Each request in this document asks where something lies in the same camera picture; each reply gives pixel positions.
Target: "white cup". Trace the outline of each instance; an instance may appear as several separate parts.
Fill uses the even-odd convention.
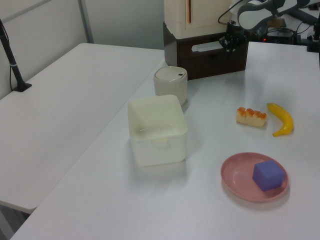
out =
[[[162,67],[154,74],[153,83],[155,95],[175,95],[181,106],[187,100],[188,73],[184,68]]]

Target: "purple cube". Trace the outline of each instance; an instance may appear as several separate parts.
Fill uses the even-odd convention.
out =
[[[285,172],[274,160],[264,161],[254,165],[253,180],[262,191],[275,189],[281,186]]]

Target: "cable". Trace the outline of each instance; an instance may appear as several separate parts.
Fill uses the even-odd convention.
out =
[[[304,33],[304,32],[307,31],[310,27],[311,27],[311,25],[309,25],[306,30],[303,30],[303,31],[301,31],[301,32],[298,32],[297,34],[302,34],[302,33]]]
[[[218,18],[218,23],[227,25],[227,23],[221,22],[220,19],[221,19],[227,12],[229,12],[231,9],[233,9],[236,5],[238,5],[238,4],[241,3],[242,1],[243,1],[243,0],[239,0],[239,1],[236,2],[232,7],[230,7],[227,11],[225,11],[224,13],[222,13],[221,16]]]
[[[300,24],[299,24],[299,26],[296,28],[296,32],[298,32],[298,29],[299,29],[299,27],[301,26],[301,24],[303,24],[304,22],[302,21]]]
[[[258,28],[255,32],[258,34],[258,31],[260,32],[261,36],[264,35],[260,28]]]
[[[281,33],[287,33],[287,32],[292,32],[295,33],[295,31],[293,31],[290,28],[286,28],[286,27],[278,27],[278,28],[273,28],[268,30],[266,33],[274,33],[274,32],[281,32]]]

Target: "toy bread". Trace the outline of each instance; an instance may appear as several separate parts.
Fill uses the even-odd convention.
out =
[[[252,110],[244,107],[239,107],[236,111],[235,120],[240,124],[245,124],[253,127],[263,127],[266,123],[267,114],[260,111]]]

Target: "white plastic container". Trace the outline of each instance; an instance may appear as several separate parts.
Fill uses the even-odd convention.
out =
[[[187,154],[187,124],[177,96],[164,95],[128,103],[128,125],[137,164],[181,162]]]
[[[162,67],[154,74],[153,83],[155,95],[175,95],[180,105],[183,105],[187,100],[188,73],[184,68],[178,66]]]

